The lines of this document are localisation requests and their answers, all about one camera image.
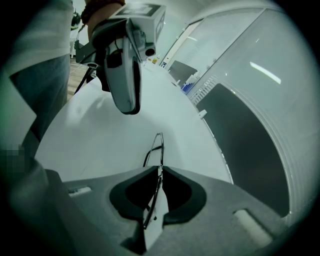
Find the person's arm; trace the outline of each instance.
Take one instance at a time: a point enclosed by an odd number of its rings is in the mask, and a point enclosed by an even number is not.
[[[85,4],[87,5],[91,0],[85,0]],[[98,11],[96,11],[89,19],[87,26],[88,26],[88,37],[89,40],[92,35],[92,31],[97,24],[102,22],[105,19],[108,19],[112,14],[114,14],[117,10],[121,8],[121,4],[119,3],[110,3],[106,6],[102,7]]]

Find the person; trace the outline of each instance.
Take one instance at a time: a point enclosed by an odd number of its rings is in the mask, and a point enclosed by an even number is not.
[[[124,0],[85,0],[82,20],[91,38],[94,27],[120,9]],[[5,70],[36,114],[30,129],[40,142],[67,102],[70,72],[71,0],[51,0],[14,42]]]

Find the white wall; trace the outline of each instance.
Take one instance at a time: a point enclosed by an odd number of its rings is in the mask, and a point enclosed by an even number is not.
[[[266,10],[189,92],[220,83],[261,121],[285,170],[289,225],[304,217],[319,190],[319,81],[317,60],[295,24]]]
[[[154,3],[166,6],[165,25],[156,44],[156,55],[161,54],[158,63],[188,26],[191,17],[199,13],[209,2],[211,0],[126,0],[126,3]],[[73,6],[81,14],[85,8],[85,0],[73,0]],[[76,30],[72,31],[70,37],[76,38],[77,33]],[[88,43],[87,27],[80,32],[79,41],[83,45]]]
[[[169,70],[174,61],[179,61],[203,76],[262,10],[242,8],[208,16],[183,42],[166,69]]]
[[[271,0],[213,0],[189,20],[189,24],[209,15],[241,8],[281,8]]]

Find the gray panel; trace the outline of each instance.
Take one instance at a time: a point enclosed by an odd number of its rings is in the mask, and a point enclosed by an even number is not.
[[[184,85],[184,83],[187,81],[187,79],[194,75],[197,70],[193,67],[190,67],[186,64],[181,63],[180,61],[175,60],[171,67],[169,68],[170,75],[176,80],[180,80],[180,87]]]
[[[222,150],[234,184],[282,217],[289,213],[289,191],[278,151],[252,111],[222,84],[196,106]]]

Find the floor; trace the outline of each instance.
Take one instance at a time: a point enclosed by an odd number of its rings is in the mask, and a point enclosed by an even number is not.
[[[71,97],[75,94],[75,91],[80,84],[82,78],[84,77],[88,67],[86,65],[76,63],[76,58],[70,58],[70,75],[68,81],[68,94],[67,100],[69,101]]]

